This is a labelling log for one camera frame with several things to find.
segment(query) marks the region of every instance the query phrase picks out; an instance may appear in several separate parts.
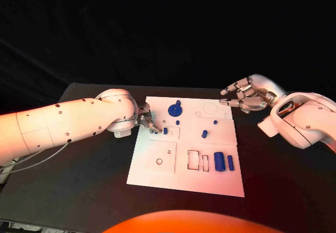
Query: robotic hand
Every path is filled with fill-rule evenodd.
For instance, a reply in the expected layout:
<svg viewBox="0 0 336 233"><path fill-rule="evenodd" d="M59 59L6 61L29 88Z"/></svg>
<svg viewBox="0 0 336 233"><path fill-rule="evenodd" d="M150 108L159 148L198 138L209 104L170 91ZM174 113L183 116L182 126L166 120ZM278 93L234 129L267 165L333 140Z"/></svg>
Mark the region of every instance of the robotic hand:
<svg viewBox="0 0 336 233"><path fill-rule="evenodd" d="M0 116L0 165L14 158L95 136L105 129L115 137L140 125L162 132L151 121L149 104L138 106L121 89L87 98Z"/></svg>
<svg viewBox="0 0 336 233"><path fill-rule="evenodd" d="M270 116L258 127L273 137L277 133L293 146L304 149L322 141L336 152L336 103L317 93L288 94L265 76L254 74L229 85L225 95L237 90L237 100L219 103L238 107L245 113L271 107Z"/></svg>

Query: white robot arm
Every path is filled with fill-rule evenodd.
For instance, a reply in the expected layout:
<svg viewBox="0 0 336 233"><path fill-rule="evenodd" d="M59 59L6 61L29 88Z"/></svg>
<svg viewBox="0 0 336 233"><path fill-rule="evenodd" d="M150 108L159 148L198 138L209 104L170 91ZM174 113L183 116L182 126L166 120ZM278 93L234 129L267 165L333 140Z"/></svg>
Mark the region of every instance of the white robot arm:
<svg viewBox="0 0 336 233"><path fill-rule="evenodd" d="M264 133L277 133L301 149L322 141L336 152L336 103L317 93L287 94L265 76L254 74L229 85L225 95L237 90L238 99L219 103L239 107L245 113L271 107L270 116L258 123Z"/></svg>
<svg viewBox="0 0 336 233"><path fill-rule="evenodd" d="M95 136L105 129L115 137L153 125L149 105L138 107L125 90L110 89L87 98L0 116L0 165L30 153Z"/></svg>

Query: black background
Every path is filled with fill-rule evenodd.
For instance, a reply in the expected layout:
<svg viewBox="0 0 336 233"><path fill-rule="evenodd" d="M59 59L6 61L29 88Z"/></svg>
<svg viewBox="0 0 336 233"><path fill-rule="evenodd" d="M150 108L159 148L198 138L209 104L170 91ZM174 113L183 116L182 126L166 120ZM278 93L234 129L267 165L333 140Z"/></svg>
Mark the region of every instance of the black background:
<svg viewBox="0 0 336 233"><path fill-rule="evenodd" d="M239 4L228 7L211 2L196 6L172 2L3 0L0 113L58 102L74 82L224 88L254 73L265 75L288 91L316 92L335 99L336 21L329 6L293 9L278 3L273 7ZM255 130L251 125L258 119L251 120L238 113L237 116L244 117L244 121L237 118L238 141L244 141L239 138ZM307 157L303 152L293 157L297 149L286 146L280 136L273 140L260 138L260 144L264 147L239 144L239 155L245 151L245 157L241 156L244 188L249 195L254 190L255 194L248 199L251 208L237 209L242 214L235 216L254 216L251 220L277 228L283 217L290 226L281 230L297 232L304 223L304 231L310 227L319 231L320 227L322 232L332 232L335 163L326 147L317 144L304 150ZM278 148L278 159L265 156L265 152L274 153L274 148ZM255 154L264 154L267 160L261 162L277 164L281 169L262 170L261 165L260 172L251 169L248 173L244 159L258 159L248 157L251 149ZM291 180L294 170L299 178ZM264 184L273 184L273 191ZM297 192L286 192L283 187ZM278 203L278 199L267 198L274 189L286 195ZM293 209L274 215L283 202ZM296 226L293 211L297 210Z"/></svg>

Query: small blue part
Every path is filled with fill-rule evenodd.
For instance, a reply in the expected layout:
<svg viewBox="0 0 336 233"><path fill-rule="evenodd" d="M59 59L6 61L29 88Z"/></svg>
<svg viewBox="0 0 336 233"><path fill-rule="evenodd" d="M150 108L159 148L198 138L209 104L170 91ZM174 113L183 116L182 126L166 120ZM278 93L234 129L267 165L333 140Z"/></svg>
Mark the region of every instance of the small blue part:
<svg viewBox="0 0 336 233"><path fill-rule="evenodd" d="M215 170L225 171L225 161L224 161L222 152L215 152L213 157L215 157Z"/></svg>
<svg viewBox="0 0 336 233"><path fill-rule="evenodd" d="M229 162L229 170L234 171L234 160L232 160L232 155L228 155L228 162Z"/></svg>
<svg viewBox="0 0 336 233"><path fill-rule="evenodd" d="M176 101L176 104L170 105L167 108L167 113L172 117L177 117L182 115L182 107L180 107L180 101Z"/></svg>
<svg viewBox="0 0 336 233"><path fill-rule="evenodd" d="M202 138L206 138L206 134L208 134L208 131L206 131L206 130L203 130Z"/></svg>

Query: table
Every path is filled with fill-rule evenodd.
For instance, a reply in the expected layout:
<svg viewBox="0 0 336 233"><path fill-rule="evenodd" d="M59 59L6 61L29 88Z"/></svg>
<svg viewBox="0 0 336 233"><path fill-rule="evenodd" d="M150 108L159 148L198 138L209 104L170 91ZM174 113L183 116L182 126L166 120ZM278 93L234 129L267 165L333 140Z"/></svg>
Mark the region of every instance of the table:
<svg viewBox="0 0 336 233"><path fill-rule="evenodd" d="M95 97L110 88L146 96L219 99L219 89L74 83L62 101ZM232 108L245 198L125 184L138 128L115 139L108 131L71 143L39 166L12 174L0 193L0 219L101 232L127 219L163 210L199 210L258 222L284 232L336 228L336 155L323 143L301 150L257 123L268 110L247 115ZM22 168L48 157L52 148Z"/></svg>

